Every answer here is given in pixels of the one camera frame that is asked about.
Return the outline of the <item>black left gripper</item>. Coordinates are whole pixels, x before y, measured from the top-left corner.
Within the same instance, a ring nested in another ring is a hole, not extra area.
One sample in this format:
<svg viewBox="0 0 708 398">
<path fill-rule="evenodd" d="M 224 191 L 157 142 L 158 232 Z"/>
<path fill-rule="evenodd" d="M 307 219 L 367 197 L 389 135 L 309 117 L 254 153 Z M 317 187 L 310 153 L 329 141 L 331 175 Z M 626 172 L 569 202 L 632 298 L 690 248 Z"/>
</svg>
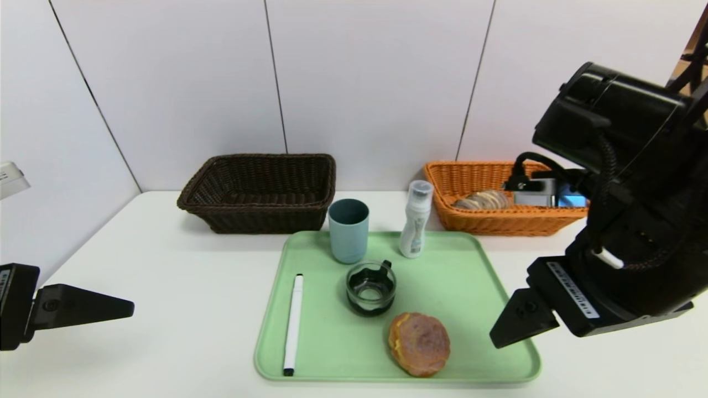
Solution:
<svg viewBox="0 0 708 398">
<path fill-rule="evenodd" d="M 1 350 L 16 350 L 35 332 L 132 317 L 132 301 L 65 284 L 40 288 L 40 268 L 24 264 L 1 266 Z"/>
</svg>

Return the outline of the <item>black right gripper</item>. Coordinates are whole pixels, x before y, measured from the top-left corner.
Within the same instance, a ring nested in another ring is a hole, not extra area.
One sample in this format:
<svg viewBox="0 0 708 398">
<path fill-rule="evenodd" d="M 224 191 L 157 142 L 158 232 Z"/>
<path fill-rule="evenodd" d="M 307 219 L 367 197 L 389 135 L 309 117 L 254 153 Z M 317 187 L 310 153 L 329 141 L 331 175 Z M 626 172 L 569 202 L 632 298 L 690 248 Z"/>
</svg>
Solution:
<svg viewBox="0 0 708 398">
<path fill-rule="evenodd" d="M 529 288 L 511 295 L 489 332 L 496 348 L 559 327 L 555 314 L 577 337 L 672 320 L 706 292 L 706 217 L 606 218 L 602 244 L 619 269 L 592 252 L 590 237 L 586 227 L 564 255 L 529 266 Z"/>
</svg>

